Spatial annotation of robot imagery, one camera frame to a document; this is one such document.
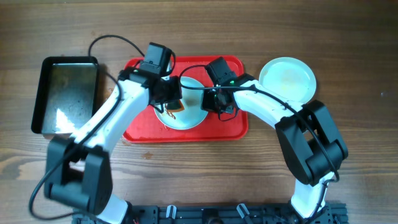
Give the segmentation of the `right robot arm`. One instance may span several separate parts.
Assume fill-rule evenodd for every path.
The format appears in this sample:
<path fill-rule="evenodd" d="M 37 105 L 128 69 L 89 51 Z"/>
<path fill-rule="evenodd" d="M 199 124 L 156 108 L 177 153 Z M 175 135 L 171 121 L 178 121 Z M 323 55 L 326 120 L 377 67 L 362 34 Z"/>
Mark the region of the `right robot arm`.
<path fill-rule="evenodd" d="M 296 179 L 290 204 L 305 221 L 313 220 L 348 157 L 327 107 L 318 100 L 302 104 L 284 98 L 246 73 L 237 76 L 223 57 L 205 65 L 205 70 L 213 83 L 206 99 L 215 112 L 246 111 L 275 129 L 285 163 Z"/>

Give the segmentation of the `light blue plate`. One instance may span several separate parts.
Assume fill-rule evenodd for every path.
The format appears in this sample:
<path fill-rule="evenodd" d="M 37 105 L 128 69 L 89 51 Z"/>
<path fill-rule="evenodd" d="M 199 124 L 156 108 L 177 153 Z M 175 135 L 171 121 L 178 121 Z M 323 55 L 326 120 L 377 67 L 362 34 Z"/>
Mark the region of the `light blue plate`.
<path fill-rule="evenodd" d="M 308 103 L 317 90 L 317 79 L 312 69 L 296 58 L 279 57 L 267 62 L 259 82 L 264 87 L 284 98 Z"/>
<path fill-rule="evenodd" d="M 191 90 L 182 88 L 181 102 L 184 110 L 177 113 L 170 113 L 165 109 L 160 113 L 154 109 L 158 120 L 169 128 L 176 130 L 192 129 L 202 123 L 208 115 L 208 112 L 201 109 L 203 99 L 203 90 Z"/>

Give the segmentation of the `green orange sponge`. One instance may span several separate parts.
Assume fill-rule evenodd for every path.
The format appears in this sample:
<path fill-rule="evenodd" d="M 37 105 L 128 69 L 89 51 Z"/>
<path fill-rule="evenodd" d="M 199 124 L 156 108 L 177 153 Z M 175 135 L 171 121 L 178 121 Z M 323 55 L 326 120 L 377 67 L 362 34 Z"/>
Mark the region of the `green orange sponge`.
<path fill-rule="evenodd" d="M 183 111 L 185 108 L 184 108 L 184 105 L 181 102 L 181 100 L 175 100 L 175 101 L 166 103 L 165 109 L 170 113 L 177 113 L 177 112 Z"/>

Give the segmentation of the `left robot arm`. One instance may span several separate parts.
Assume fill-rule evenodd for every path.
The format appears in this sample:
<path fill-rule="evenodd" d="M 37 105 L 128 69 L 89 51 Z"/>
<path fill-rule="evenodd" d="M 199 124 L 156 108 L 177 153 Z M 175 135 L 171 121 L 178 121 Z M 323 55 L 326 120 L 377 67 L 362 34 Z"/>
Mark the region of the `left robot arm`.
<path fill-rule="evenodd" d="M 45 175 L 30 196 L 30 210 L 43 187 L 45 198 L 73 207 L 73 215 L 101 223 L 134 222 L 131 203 L 112 193 L 110 155 L 149 105 L 181 99 L 179 80 L 170 77 L 175 61 L 172 50 L 151 42 L 143 60 L 120 71 L 112 95 L 86 124 L 68 139 L 53 137 Z"/>

